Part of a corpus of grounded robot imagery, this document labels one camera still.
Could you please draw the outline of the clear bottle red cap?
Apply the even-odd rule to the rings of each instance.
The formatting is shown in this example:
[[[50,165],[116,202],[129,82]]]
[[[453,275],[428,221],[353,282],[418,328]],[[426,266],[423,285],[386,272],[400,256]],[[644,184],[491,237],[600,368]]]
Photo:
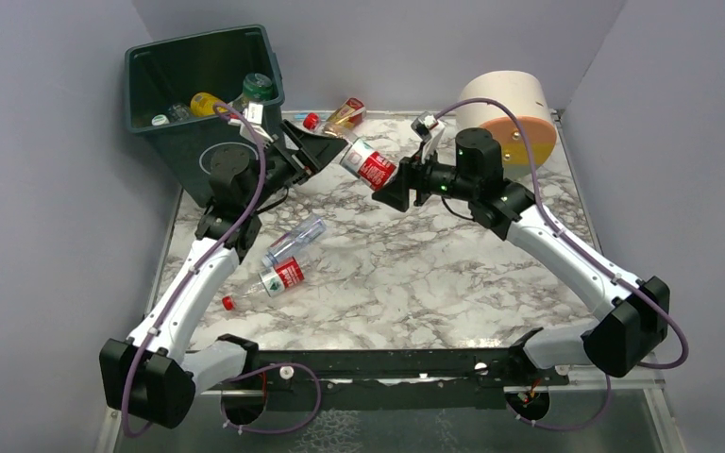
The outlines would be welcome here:
[[[310,132],[346,140],[347,146],[340,159],[340,165],[349,173],[377,192],[396,175],[396,165],[373,146],[360,138],[354,131],[354,124],[342,121],[322,121],[316,113],[308,113],[302,125]]]

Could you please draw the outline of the amber red-label bottle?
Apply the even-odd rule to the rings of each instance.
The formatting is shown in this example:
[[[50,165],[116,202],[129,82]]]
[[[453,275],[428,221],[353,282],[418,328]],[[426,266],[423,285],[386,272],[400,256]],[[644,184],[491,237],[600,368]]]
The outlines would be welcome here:
[[[335,135],[352,131],[363,122],[366,114],[366,105],[358,98],[349,97],[328,117],[324,130]]]

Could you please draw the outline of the green tinted plastic bottle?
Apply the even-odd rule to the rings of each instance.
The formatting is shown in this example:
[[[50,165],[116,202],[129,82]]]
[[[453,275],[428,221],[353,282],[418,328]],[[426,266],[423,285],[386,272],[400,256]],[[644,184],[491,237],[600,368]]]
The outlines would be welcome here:
[[[242,97],[244,102],[265,102],[274,97],[273,80],[262,73],[249,73],[244,77]]]

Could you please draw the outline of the crushed clear blue bottle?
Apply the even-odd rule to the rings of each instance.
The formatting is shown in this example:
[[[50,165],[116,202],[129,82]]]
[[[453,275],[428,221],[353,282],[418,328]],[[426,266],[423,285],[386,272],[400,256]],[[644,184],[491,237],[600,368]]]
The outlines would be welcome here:
[[[315,242],[326,230],[327,227],[324,221],[318,215],[311,214],[297,226],[273,241],[263,254],[261,263],[266,268],[271,268],[295,257],[308,245]]]

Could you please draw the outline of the yellow plastic bottle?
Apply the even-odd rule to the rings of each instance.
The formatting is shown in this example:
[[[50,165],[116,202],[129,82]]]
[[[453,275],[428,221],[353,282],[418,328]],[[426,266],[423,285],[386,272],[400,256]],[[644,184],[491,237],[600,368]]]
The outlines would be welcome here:
[[[193,96],[190,101],[190,110],[194,117],[199,118],[228,112],[221,99],[207,92],[198,92]]]

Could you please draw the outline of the clear bottle red green label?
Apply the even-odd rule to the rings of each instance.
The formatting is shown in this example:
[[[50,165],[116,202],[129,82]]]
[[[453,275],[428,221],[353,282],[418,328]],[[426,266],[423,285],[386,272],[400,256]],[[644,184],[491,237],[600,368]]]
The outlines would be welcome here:
[[[308,268],[303,260],[288,258],[239,285],[221,299],[221,304],[225,310],[235,310],[278,297],[302,283]]]

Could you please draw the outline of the clear bottle light blue label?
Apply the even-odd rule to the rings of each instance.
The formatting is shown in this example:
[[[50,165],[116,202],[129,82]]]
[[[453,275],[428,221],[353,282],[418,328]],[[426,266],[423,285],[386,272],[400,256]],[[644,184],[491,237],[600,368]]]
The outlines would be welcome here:
[[[170,119],[165,114],[157,114],[150,121],[151,126],[165,126],[170,123]]]

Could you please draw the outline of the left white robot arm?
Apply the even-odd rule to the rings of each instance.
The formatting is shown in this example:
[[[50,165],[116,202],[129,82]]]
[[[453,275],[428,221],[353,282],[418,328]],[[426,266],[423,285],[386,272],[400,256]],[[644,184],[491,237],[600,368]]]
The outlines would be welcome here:
[[[304,131],[287,120],[281,132],[294,144],[254,132],[254,148],[220,143],[211,157],[212,199],[198,223],[189,255],[154,309],[123,340],[99,353],[108,407],[165,428],[177,427],[194,399],[231,378],[243,378],[256,343],[225,334],[191,353],[190,340],[220,287],[243,263],[261,229],[259,206],[302,184],[347,147],[343,138]]]

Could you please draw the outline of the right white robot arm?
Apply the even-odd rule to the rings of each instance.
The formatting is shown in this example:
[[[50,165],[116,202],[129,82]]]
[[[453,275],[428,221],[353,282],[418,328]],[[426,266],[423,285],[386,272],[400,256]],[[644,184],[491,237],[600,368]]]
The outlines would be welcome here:
[[[432,195],[466,202],[475,223],[538,260],[595,318],[524,335],[510,347],[510,371],[532,376],[558,365],[594,365],[623,378],[642,364],[666,338],[668,286],[658,277],[640,279],[620,269],[564,229],[532,192],[503,175],[500,144],[487,130],[458,132],[455,159],[448,165],[415,152],[372,197],[401,212]]]

